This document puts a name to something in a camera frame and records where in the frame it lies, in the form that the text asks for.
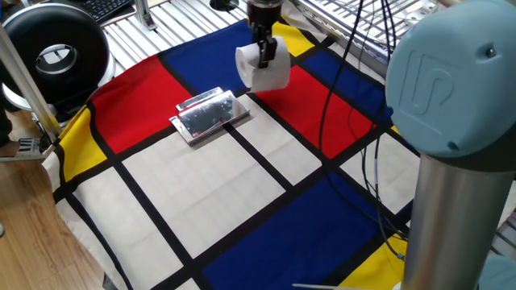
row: mondrian pattern mat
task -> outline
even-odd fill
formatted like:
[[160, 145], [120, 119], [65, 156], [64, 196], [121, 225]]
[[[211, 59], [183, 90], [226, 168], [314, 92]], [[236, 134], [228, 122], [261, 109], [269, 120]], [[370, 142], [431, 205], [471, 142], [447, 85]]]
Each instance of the mondrian pattern mat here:
[[[381, 136], [385, 212], [408, 230], [418, 155], [389, 126], [383, 85], [344, 68], [320, 151], [342, 49], [284, 19], [273, 34], [291, 55], [285, 89], [247, 93], [234, 58], [251, 43], [242, 20], [149, 56], [100, 88], [45, 160], [59, 214], [118, 289], [391, 289], [402, 279], [378, 225], [328, 181], [376, 216], [360, 151], [368, 148], [372, 178], [371, 143]], [[190, 147], [169, 118], [177, 103], [215, 87], [231, 90], [251, 116]]]

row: red square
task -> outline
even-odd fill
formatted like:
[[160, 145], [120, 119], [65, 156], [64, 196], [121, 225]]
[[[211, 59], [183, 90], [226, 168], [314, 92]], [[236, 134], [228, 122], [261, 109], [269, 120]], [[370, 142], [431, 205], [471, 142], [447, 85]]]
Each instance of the red square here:
[[95, 124], [114, 153], [120, 153], [171, 126], [176, 105], [189, 98], [157, 56], [151, 56], [95, 94]]
[[[329, 89], [315, 80], [298, 66], [290, 69], [290, 82], [285, 89], [257, 93], [264, 102], [318, 147], [319, 127], [323, 116], [324, 102]], [[351, 107], [341, 98], [332, 94], [322, 136], [324, 155], [335, 157], [371, 128], [371, 121], [356, 110], [348, 118]]]

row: black cable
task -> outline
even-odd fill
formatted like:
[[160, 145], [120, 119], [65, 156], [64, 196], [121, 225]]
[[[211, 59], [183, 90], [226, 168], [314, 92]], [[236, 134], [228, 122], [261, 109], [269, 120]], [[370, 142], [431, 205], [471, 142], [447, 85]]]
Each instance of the black cable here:
[[[326, 112], [327, 112], [327, 109], [328, 109], [328, 105], [330, 103], [331, 95], [333, 94], [333, 91], [335, 90], [335, 86], [337, 84], [337, 81], [339, 80], [340, 73], [342, 72], [343, 66], [344, 66], [344, 64], [346, 62], [347, 54], [349, 53], [349, 50], [351, 48], [352, 41], [355, 38], [356, 28], [358, 27], [358, 23], [360, 21], [360, 14], [362, 12], [363, 4], [364, 4], [364, 0], [360, 0], [360, 4], [359, 4], [358, 11], [357, 11], [357, 16], [356, 16], [355, 24], [354, 24], [354, 27], [352, 29], [352, 33], [350, 34], [349, 40], [347, 42], [347, 46], [344, 49], [343, 59], [342, 59], [342, 61], [340, 63], [339, 69], [337, 70], [337, 74], [335, 75], [335, 79], [334, 79], [334, 81], [333, 81], [333, 83], [332, 83], [332, 85], [330, 87], [330, 91], [328, 92], [327, 99], [326, 99], [326, 101], [324, 103], [324, 107], [322, 109], [322, 117], [321, 117], [321, 125], [319, 127], [319, 141], [318, 141], [319, 150], [321, 152], [323, 152], [323, 128], [324, 128], [324, 121], [326, 119]], [[378, 220], [376, 220], [374, 217], [371, 217], [368, 213], [365, 213], [362, 209], [360, 209], [359, 207], [354, 205], [352, 202], [350, 202], [345, 196], [343, 196], [340, 193], [340, 191], [333, 184], [333, 181], [331, 181], [330, 174], [328, 172], [328, 168], [327, 168], [327, 165], [325, 163], [322, 163], [322, 169], [323, 169], [324, 174], [325, 174], [328, 182], [330, 183], [330, 186], [332, 187], [333, 191], [335, 191], [335, 193], [337, 193], [337, 195], [343, 201], [348, 203], [354, 210], [362, 213], [368, 219], [376, 222], [379, 226], [381, 225], [381, 223]]]
[[[362, 42], [362, 48], [360, 49], [360, 54], [359, 54], [359, 58], [358, 58], [358, 70], [359, 70], [359, 72], [361, 72], [360, 65], [362, 63], [362, 55], [364, 54], [365, 42], [367, 41], [367, 38], [369, 36], [369, 32], [371, 31], [371, 28], [372, 28], [372, 24], [374, 23], [374, 18], [376, 16], [376, 14], [374, 13], [374, 11], [375, 11], [374, 2], [372, 3], [372, 11], [373, 11], [372, 18], [371, 18], [371, 21], [369, 23], [369, 28], [368, 28], [368, 30], [367, 30], [367, 32], [365, 34], [364, 41]], [[359, 78], [358, 83], [356, 85], [356, 89], [355, 89], [355, 96], [358, 94], [358, 89], [360, 87], [360, 82], [361, 81], [362, 81], [362, 78]], [[380, 108], [378, 108], [378, 111], [375, 114], [375, 118], [377, 117], [378, 113], [382, 109], [384, 109], [382, 105], [383, 105], [383, 103], [381, 104]], [[353, 131], [353, 128], [351, 127], [351, 115], [352, 115], [353, 109], [354, 108], [351, 107], [351, 109], [349, 110], [349, 114], [347, 115], [347, 126], [348, 126], [350, 132], [352, 133], [353, 138], [356, 141], [356, 140], [358, 140], [358, 138], [356, 137], [355, 132]], [[366, 154], [367, 154], [367, 148], [365, 148], [363, 151], [360, 151], [360, 155], [361, 155], [361, 158], [362, 158], [362, 174], [364, 175], [364, 183], [366, 184], [366, 189], [368, 190], [368, 192], [371, 193], [371, 191], [368, 188], [370, 187], [370, 188], [374, 189], [375, 187], [369, 182], [369, 180], [367, 178], [367, 175], [366, 175], [366, 172], [365, 172]], [[381, 206], [381, 204], [382, 204], [379, 196], [378, 196], [377, 200], [379, 202], [379, 204], [377, 205], [377, 208], [379, 208]], [[396, 234], [398, 234], [401, 237], [401, 238], [398, 238], [398, 237], [394, 236], [395, 238], [401, 239], [402, 241], [406, 241], [407, 240], [406, 235], [404, 233], [402, 233], [400, 230], [398, 230], [396, 228], [396, 226], [394, 226], [393, 223], [387, 217], [384, 216], [384, 219], [389, 224], [390, 228]]]
[[[391, 57], [391, 47], [390, 47], [390, 38], [389, 38], [389, 28], [388, 28], [388, 24], [387, 24], [387, 16], [386, 16], [386, 13], [385, 13], [385, 6], [387, 6], [387, 10], [389, 11], [389, 18], [390, 18], [390, 22], [391, 22], [391, 25], [392, 25], [392, 28], [393, 28], [393, 46], [396, 47], [396, 32], [395, 32], [395, 27], [394, 27], [394, 22], [393, 22], [393, 16], [390, 12], [390, 6], [389, 6], [389, 1], [388, 0], [381, 0], [381, 10], [382, 10], [382, 14], [384, 16], [384, 26], [385, 26], [385, 38], [387, 39], [387, 62], [389, 63], [390, 62], [390, 57]], [[378, 137], [377, 139], [377, 144], [375, 146], [375, 163], [377, 164], [378, 162], [378, 149], [379, 149], [379, 146], [380, 146], [380, 136]], [[365, 164], [363, 165], [363, 174], [364, 174], [364, 178], [367, 179], [367, 177], [365, 176]], [[377, 201], [380, 203], [381, 202], [381, 199], [380, 199], [380, 193], [379, 193], [379, 188], [378, 188], [378, 181], [377, 181], [377, 176], [375, 176], [375, 193], [376, 193], [376, 197], [377, 197]], [[405, 256], [400, 254], [400, 253], [397, 253], [393, 247], [391, 246], [389, 240], [387, 239], [387, 236], [385, 235], [385, 231], [384, 231], [384, 227], [383, 227], [383, 222], [381, 220], [381, 210], [380, 210], [380, 206], [377, 206], [377, 216], [378, 216], [378, 220], [379, 220], [379, 225], [380, 225], [380, 231], [381, 231], [381, 234], [385, 240], [385, 244], [387, 245], [387, 247], [389, 248], [389, 250], [394, 254], [396, 255], [399, 259], [401, 260], [404, 260], [405, 259]]]

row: metal pole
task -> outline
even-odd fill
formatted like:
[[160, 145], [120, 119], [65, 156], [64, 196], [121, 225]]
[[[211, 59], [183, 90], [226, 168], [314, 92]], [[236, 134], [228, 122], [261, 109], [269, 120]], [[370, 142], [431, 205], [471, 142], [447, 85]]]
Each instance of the metal pole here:
[[421, 156], [402, 290], [476, 289], [513, 178]]
[[154, 20], [152, 20], [151, 10], [148, 8], [147, 0], [135, 0], [136, 18], [148, 29], [157, 29]]
[[22, 92], [22, 95], [27, 99], [29, 105], [31, 105], [34, 114], [41, 122], [48, 137], [52, 142], [56, 141], [57, 136], [61, 133], [59, 123], [50, 108], [48, 108], [47, 102], [43, 99], [40, 90], [36, 86], [22, 59], [19, 57], [15, 46], [10, 41], [2, 25], [0, 25], [0, 60]]

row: keyboard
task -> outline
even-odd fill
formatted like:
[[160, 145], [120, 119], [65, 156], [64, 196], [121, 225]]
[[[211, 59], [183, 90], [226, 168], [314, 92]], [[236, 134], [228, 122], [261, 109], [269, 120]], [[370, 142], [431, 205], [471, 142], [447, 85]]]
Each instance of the keyboard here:
[[134, 0], [86, 0], [81, 3], [80, 6], [88, 12], [97, 23], [103, 23], [133, 2]]

